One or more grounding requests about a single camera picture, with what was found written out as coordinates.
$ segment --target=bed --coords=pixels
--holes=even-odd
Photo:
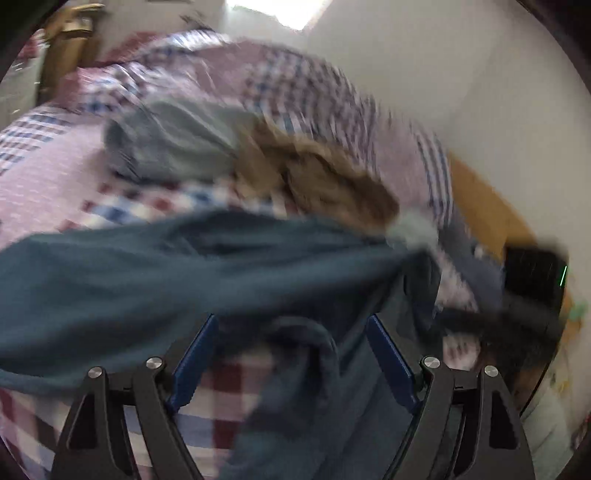
[[[532,239],[490,187],[460,160],[448,159],[432,132],[383,111],[331,65],[283,47],[188,31],[130,39],[100,66],[65,78],[55,102],[0,133],[0,248],[33,232],[153,222],[211,208],[298,215],[280,194],[244,199],[232,178],[138,186],[110,173],[102,145],[105,119],[148,95],[171,93],[241,104],[289,133],[343,146],[355,166],[391,189],[401,207],[421,210],[437,227],[448,225],[459,208],[497,257],[507,239]],[[475,191],[478,205],[471,201]],[[451,259],[440,248],[434,256],[442,271],[438,305],[475,310],[475,298]],[[463,355],[455,361],[462,367],[471,359]],[[181,409],[179,430],[206,478],[214,478],[228,457],[272,366],[263,346],[226,359],[207,372]],[[30,479],[48,478],[69,399],[0,389],[0,404],[0,437],[12,457]],[[148,480],[150,459],[133,409],[126,419],[142,478]]]

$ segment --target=blue gripper pad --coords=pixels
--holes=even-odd
[[[394,398],[410,413],[415,413],[420,402],[414,391],[413,374],[377,316],[368,318],[365,335]]]
[[[193,398],[201,375],[212,358],[218,329],[217,318],[210,315],[174,371],[173,394],[166,404],[171,412],[178,412]]]

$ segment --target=metal screw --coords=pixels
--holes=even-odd
[[[92,367],[88,370],[88,376],[91,378],[99,378],[103,374],[103,369],[101,367]]]
[[[486,373],[489,377],[496,377],[499,374],[499,371],[496,369],[496,367],[487,365],[484,367],[484,373]]]
[[[152,358],[148,358],[146,361],[146,367],[148,367],[150,370],[156,370],[160,368],[163,363],[164,362],[161,358],[153,356]]]
[[[439,368],[441,366],[441,362],[439,361],[438,358],[435,358],[434,356],[428,356],[425,358],[425,360],[423,360],[423,363],[425,364],[425,367],[427,368]]]

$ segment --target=brown clothing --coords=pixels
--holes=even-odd
[[[384,233],[398,213],[384,185],[355,170],[340,147],[288,135],[264,120],[245,135],[236,174],[246,197],[285,189],[303,211],[364,233]]]

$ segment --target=green light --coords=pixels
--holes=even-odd
[[[566,267],[564,268],[564,271],[562,272],[562,280],[560,280],[560,286],[562,286],[562,284],[564,283],[564,278],[565,278],[565,276],[566,276],[566,271],[567,271],[567,269],[568,269],[568,266],[566,266]]]

